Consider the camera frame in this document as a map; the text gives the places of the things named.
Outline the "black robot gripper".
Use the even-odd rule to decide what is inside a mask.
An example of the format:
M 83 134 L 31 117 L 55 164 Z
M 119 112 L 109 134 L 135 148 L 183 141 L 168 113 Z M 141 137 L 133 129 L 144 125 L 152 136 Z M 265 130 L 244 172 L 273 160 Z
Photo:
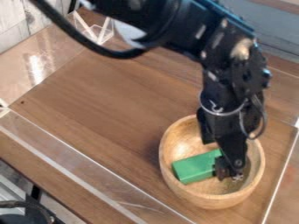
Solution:
M 196 119 L 204 144 L 216 143 L 221 156 L 215 158 L 213 172 L 219 181 L 244 178 L 247 140 L 265 119 L 264 96 L 259 92 L 240 101 L 232 94 L 200 92 Z

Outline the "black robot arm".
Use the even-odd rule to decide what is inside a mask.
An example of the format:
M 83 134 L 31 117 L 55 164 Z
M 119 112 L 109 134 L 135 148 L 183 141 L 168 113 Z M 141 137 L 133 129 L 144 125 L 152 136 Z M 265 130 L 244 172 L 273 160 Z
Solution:
M 267 125 L 264 90 L 272 74 L 243 17 L 217 0 L 79 0 L 81 5 L 125 26 L 124 51 L 89 40 L 47 0 L 29 0 L 48 19 L 92 52 L 131 60 L 161 47 L 197 62 L 203 90 L 196 118 L 205 144 L 219 145 L 213 175 L 240 179 L 247 167 L 247 141 L 259 138 Z

